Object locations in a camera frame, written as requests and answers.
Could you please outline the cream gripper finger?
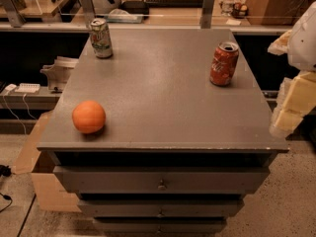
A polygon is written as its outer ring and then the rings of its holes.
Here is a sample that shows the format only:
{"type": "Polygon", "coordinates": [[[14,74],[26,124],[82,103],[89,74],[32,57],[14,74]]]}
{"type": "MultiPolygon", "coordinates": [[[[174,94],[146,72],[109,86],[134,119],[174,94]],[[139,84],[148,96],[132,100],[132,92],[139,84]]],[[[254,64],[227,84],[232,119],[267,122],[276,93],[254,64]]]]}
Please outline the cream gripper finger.
{"type": "Polygon", "coordinates": [[[282,55],[288,52],[288,41],[291,35],[291,30],[286,31],[278,39],[272,42],[268,47],[268,53],[274,55],[282,55]]]}
{"type": "Polygon", "coordinates": [[[316,107],[316,73],[301,71],[293,79],[284,78],[276,97],[270,133],[286,138],[316,107]]]}

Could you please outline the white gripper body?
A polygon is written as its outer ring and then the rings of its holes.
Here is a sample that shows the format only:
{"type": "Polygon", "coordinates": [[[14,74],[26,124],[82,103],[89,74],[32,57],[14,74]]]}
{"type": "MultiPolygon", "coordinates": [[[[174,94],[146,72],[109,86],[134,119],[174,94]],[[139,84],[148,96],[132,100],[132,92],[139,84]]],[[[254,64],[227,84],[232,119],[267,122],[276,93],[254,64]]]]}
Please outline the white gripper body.
{"type": "Polygon", "coordinates": [[[316,70],[316,1],[293,26],[287,47],[291,66],[301,71],[316,70]]]}

